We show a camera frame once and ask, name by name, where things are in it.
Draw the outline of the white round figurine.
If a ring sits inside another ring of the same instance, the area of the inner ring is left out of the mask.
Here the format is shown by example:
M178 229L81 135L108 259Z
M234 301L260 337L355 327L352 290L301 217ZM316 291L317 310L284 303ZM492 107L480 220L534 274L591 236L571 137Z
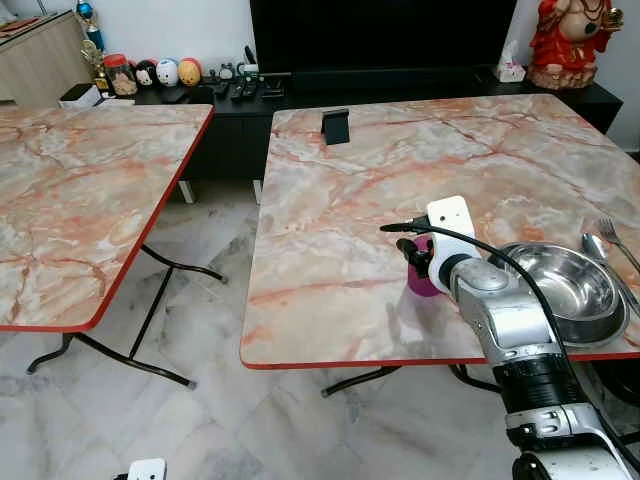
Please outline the white round figurine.
M164 87L177 87L180 83L179 61L173 58L156 60L157 83Z

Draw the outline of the orange round figurine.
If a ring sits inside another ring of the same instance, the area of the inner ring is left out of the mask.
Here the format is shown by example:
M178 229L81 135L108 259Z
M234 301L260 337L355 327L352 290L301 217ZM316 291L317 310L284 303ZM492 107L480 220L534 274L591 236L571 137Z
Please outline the orange round figurine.
M204 81L204 69L200 61L195 58L183 58L179 61L177 70L179 82L183 86L193 87Z

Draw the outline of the small white box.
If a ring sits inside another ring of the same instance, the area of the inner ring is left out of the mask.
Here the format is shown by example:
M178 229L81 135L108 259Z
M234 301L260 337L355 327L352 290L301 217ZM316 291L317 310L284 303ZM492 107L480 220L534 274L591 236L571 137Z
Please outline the small white box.
M93 83L73 84L59 97L60 108L93 108L102 101L100 88Z

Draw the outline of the black round object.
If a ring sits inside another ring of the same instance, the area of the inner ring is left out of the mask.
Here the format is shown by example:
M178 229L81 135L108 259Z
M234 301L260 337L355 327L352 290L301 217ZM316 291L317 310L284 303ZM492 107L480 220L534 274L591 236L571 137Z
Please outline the black round object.
M640 406L640 358L612 358L591 361L588 365L612 396L631 406Z

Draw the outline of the marble pattern folding table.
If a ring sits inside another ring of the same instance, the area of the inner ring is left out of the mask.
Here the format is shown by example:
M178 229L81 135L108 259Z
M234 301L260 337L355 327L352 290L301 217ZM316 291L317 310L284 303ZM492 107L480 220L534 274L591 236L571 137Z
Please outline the marble pattern folding table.
M212 119L207 104L0 106L0 332L59 334L184 388L90 332Z
M323 109L271 122L239 339L247 369L484 364L449 298L416 296L389 224L465 198L475 236L580 247L603 218L611 264L640 287L639 165L549 93L348 106L329 145Z

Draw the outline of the white tissue box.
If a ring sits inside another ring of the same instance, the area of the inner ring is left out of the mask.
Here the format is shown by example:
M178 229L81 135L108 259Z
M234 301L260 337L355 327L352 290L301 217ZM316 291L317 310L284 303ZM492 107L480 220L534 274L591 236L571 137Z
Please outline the white tissue box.
M517 42L511 41L500 52L500 60L494 67L494 76L500 83L524 82L526 70L515 60L517 50Z

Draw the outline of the steel spoon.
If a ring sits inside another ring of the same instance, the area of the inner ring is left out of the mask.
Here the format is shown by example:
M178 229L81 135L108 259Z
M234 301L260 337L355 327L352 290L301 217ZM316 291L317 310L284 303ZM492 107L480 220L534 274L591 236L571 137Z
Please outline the steel spoon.
M621 278L621 275L612 268L611 262L609 262L607 255L605 255L602 238L594 236L594 234L591 233L582 233L582 251L585 252L585 255L593 257L594 261L599 262L599 264L603 266L605 273L611 276L612 282L616 285L623 301L625 301L628 308L630 308L632 320L639 320L639 300L637 300L634 292L631 292L630 287L628 287L625 280Z

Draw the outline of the green and white figurine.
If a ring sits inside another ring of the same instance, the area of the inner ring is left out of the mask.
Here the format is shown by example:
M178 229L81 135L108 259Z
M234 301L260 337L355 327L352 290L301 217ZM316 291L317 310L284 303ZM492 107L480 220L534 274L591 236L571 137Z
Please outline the green and white figurine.
M260 77L259 63L251 46L244 46L244 61L236 65L237 76L243 81L251 81Z

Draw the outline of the gold trophy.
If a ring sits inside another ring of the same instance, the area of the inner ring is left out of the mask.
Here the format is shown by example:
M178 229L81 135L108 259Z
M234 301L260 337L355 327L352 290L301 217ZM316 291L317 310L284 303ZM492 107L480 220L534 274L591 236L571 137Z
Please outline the gold trophy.
M84 28L84 37L86 37L81 54L93 70L93 82L102 92L109 93L111 86L108 73L106 73L105 67L102 65L105 40L101 29L96 23L95 9L92 8L92 5L87 0L77 0L76 14Z

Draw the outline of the dark round figurine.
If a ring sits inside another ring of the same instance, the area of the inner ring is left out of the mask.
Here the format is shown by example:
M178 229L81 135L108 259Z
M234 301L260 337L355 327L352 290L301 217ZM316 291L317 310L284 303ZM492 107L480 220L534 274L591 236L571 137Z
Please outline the dark round figurine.
M160 81L157 79L157 70L156 64L154 60L142 60L137 61L136 64L133 65L134 68L134 77L137 79L138 86L142 88L155 88L160 86Z

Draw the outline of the black television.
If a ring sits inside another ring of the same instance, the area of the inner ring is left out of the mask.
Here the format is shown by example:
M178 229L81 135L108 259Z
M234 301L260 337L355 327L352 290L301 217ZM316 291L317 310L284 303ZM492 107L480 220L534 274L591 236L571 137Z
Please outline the black television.
M518 0L250 0L266 73L493 64Z

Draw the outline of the black phone stand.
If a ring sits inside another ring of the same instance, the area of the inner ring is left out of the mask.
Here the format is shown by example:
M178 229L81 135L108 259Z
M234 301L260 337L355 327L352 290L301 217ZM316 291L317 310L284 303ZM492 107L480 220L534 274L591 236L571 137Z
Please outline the black phone stand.
M323 133L325 145L346 145L349 142L349 109L323 111L321 133Z

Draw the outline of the red seated statue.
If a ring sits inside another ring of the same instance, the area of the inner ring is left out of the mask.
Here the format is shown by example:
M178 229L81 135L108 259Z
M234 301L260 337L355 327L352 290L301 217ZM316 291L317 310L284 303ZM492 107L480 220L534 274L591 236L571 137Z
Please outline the red seated statue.
M527 79L545 90L589 86L621 17L611 0L539 0Z

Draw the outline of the light wooden cabinet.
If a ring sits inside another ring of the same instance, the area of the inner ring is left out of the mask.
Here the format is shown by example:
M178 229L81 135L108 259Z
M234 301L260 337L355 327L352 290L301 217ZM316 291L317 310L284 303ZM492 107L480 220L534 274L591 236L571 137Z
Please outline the light wooden cabinet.
M0 106L56 108L69 88L90 83L83 41L74 12L51 15L19 35L0 38Z

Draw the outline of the purple plastic cup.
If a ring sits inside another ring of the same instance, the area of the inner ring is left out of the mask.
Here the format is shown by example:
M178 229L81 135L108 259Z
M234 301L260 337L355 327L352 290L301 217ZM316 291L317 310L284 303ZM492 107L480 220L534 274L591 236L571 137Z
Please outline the purple plastic cup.
M416 236L410 237L413 241L430 241L430 236ZM430 276L416 276L410 271L410 265L407 266L407 287L415 294L419 294L422 297L439 296L442 292L435 287L433 280Z

